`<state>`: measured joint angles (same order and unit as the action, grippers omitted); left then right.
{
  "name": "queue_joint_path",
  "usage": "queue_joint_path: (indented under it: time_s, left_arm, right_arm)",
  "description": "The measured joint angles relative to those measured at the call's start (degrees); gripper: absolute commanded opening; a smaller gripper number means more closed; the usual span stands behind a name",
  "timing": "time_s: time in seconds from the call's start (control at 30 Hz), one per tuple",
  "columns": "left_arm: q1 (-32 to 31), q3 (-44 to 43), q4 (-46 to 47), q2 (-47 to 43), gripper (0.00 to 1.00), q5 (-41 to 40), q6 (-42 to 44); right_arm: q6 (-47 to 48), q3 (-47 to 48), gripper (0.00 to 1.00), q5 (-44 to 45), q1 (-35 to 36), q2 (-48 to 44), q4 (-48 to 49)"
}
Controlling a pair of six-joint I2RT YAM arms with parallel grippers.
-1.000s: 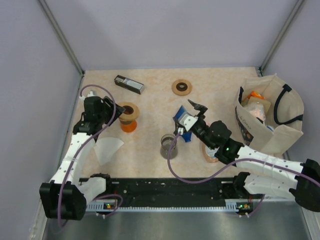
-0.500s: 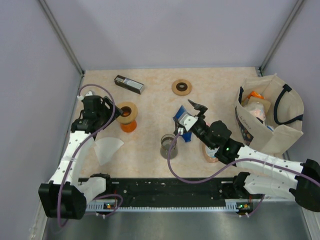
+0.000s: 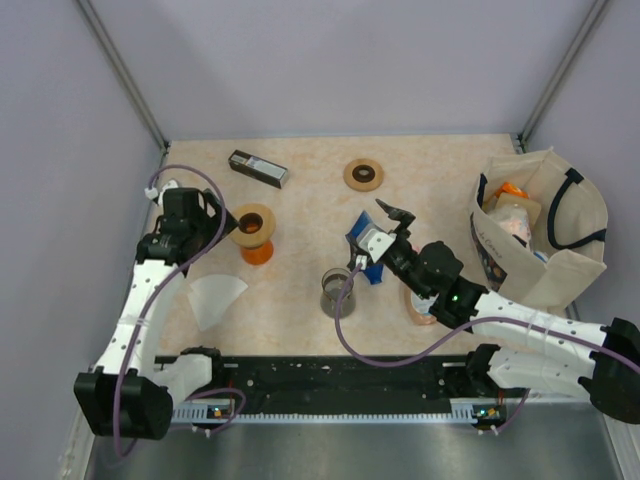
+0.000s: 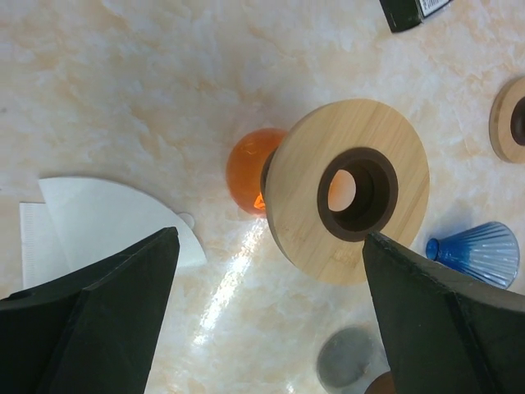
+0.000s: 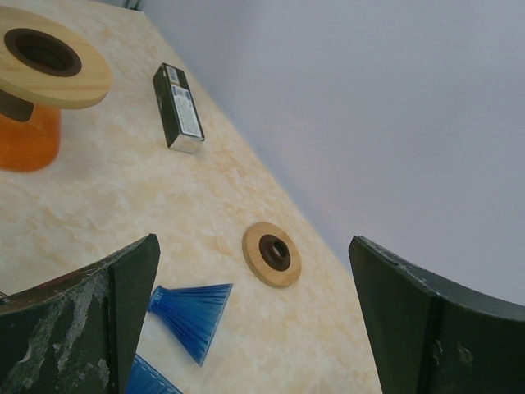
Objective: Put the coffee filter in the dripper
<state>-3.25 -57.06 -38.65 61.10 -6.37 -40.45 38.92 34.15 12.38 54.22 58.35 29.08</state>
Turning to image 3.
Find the white paper coffee filter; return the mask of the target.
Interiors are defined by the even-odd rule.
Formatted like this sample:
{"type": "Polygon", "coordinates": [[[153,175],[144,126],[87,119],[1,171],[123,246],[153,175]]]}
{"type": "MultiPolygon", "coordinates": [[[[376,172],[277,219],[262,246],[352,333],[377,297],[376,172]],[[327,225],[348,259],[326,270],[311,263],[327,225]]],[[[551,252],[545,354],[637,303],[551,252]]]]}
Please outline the white paper coffee filter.
{"type": "Polygon", "coordinates": [[[238,277],[205,275],[190,284],[187,298],[198,328],[205,331],[219,324],[226,310],[248,289],[238,277]]]}

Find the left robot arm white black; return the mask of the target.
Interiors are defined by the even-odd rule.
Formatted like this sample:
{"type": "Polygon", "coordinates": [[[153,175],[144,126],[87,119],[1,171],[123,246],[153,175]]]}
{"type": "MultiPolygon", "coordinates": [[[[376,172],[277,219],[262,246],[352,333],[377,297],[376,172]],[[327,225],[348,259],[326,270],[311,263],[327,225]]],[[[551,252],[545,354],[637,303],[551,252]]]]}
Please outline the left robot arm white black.
{"type": "Polygon", "coordinates": [[[115,331],[73,391],[93,434],[159,440],[175,406],[199,390],[216,396],[227,374],[215,348],[190,347],[158,369],[159,341],[190,264],[238,225],[210,189],[176,187],[161,195],[162,212],[138,242],[133,277],[115,331]]]}

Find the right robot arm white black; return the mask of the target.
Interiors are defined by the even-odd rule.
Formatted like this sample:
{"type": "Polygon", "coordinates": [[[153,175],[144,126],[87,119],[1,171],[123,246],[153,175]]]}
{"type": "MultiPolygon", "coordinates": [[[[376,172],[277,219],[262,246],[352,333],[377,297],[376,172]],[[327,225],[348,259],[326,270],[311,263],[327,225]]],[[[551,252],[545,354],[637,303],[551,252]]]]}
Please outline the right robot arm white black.
{"type": "Polygon", "coordinates": [[[491,337],[521,340],[545,356],[577,370],[578,384],[602,413],[630,424],[639,422],[639,329],[620,318],[609,325],[562,319],[510,301],[465,279],[463,264],[443,242],[417,252],[408,227],[415,216],[378,199],[398,223],[374,242],[374,256],[421,299],[432,298],[429,313],[448,328],[492,329],[491,337]]]}

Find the wooden ring dripper holder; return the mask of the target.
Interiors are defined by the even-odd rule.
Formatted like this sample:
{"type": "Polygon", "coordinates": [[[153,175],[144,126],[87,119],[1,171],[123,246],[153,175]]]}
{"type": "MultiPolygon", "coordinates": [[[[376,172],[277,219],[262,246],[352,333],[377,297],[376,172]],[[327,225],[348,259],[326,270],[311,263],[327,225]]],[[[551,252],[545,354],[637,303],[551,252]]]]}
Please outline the wooden ring dripper holder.
{"type": "Polygon", "coordinates": [[[275,232],[275,215],[263,204],[244,204],[237,207],[232,214],[238,222],[238,227],[231,233],[231,239],[240,247],[258,248],[267,243],[275,232]]]}

